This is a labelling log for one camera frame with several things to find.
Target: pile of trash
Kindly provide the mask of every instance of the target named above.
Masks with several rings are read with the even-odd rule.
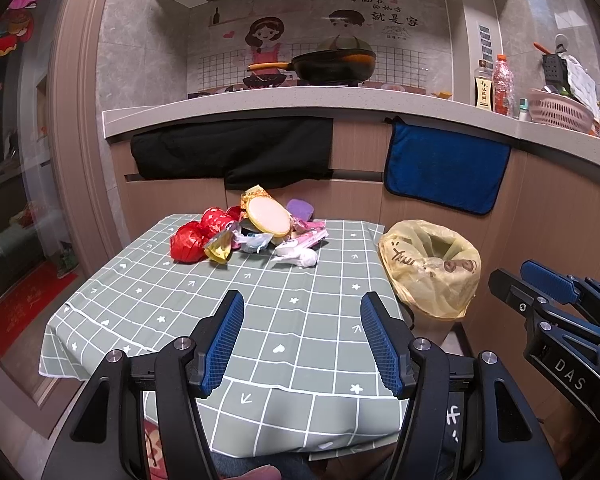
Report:
[[[209,258],[225,264],[231,251],[260,253],[273,246],[272,262],[312,267],[318,254],[315,244],[329,234],[323,221],[312,221],[314,208],[292,199],[282,207],[260,186],[240,197],[240,205],[226,211],[207,209],[200,221],[192,220],[171,237],[171,257],[180,263],[196,263]]]

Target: bottle label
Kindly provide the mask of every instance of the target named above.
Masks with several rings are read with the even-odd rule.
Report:
[[[491,81],[475,78],[475,106],[491,111]]]
[[[505,104],[505,99],[507,99],[507,93],[503,90],[496,90],[496,99],[494,106],[494,110],[496,111],[496,113],[508,115],[509,107]]]

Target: cartoon girl's hair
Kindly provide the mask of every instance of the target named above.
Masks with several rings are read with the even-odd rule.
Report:
[[[365,18],[357,10],[340,9],[334,10],[329,15],[330,20],[341,20],[342,22],[351,23],[351,25],[362,26],[365,23]]]
[[[260,38],[256,38],[255,33],[263,27],[269,27],[277,31],[277,33],[271,37],[271,40],[277,40],[280,36],[282,36],[282,33],[285,31],[285,24],[282,23],[282,20],[280,20],[280,18],[276,18],[274,16],[260,18],[259,20],[256,20],[255,22],[251,23],[251,27],[249,27],[249,32],[244,37],[244,41],[247,42],[247,45],[256,46],[258,48],[258,52],[260,52],[262,40]]]

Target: trash can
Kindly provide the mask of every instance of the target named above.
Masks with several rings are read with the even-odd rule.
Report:
[[[378,253],[396,295],[413,313],[414,335],[441,345],[475,295],[478,251],[444,226],[405,220],[382,235]]]

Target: pink plastic basket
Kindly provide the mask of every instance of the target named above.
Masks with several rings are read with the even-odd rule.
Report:
[[[558,94],[531,90],[529,113],[535,123],[560,126],[586,134],[593,124],[593,114],[573,99]]]

